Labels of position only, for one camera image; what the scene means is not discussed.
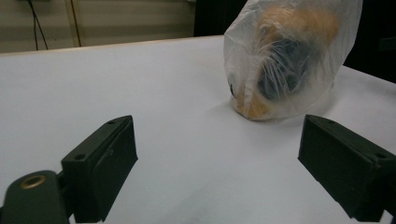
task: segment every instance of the wire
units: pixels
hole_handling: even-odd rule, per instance
[[[40,21],[38,21],[38,17],[35,14],[35,8],[33,7],[32,0],[27,0],[27,2],[29,3],[30,9],[32,9],[34,22],[35,23],[37,22],[38,28],[40,29],[41,36],[43,37],[43,40],[44,40],[44,44],[46,45],[46,49],[49,49],[49,47],[47,45],[46,37],[44,37],[43,30],[41,29]],[[36,31],[35,31],[35,49],[38,50]]]

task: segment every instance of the black plastic part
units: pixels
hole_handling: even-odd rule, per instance
[[[0,223],[65,224],[68,216],[52,171],[35,172],[13,182],[7,190]]]
[[[380,220],[396,173],[393,154],[332,120],[307,115],[298,159],[350,217]]]
[[[107,122],[62,160],[77,223],[106,219],[136,161],[132,116]]]

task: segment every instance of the plastic bag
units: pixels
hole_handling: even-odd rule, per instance
[[[224,35],[233,108],[247,119],[304,113],[332,87],[362,0],[248,0]]]

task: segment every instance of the stuffed animal in plastic bag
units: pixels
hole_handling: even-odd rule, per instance
[[[231,103],[248,119],[295,116],[330,88],[359,20],[349,27],[352,44],[340,53],[345,17],[336,10],[262,2],[248,1],[225,34]]]

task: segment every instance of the table surface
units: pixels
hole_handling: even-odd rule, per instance
[[[88,135],[131,114],[139,161],[106,223],[357,223],[297,160],[304,115],[253,122],[233,111],[222,45],[216,36],[0,55],[0,200],[22,175],[60,172]],[[396,153],[395,84],[341,67],[308,113]]]

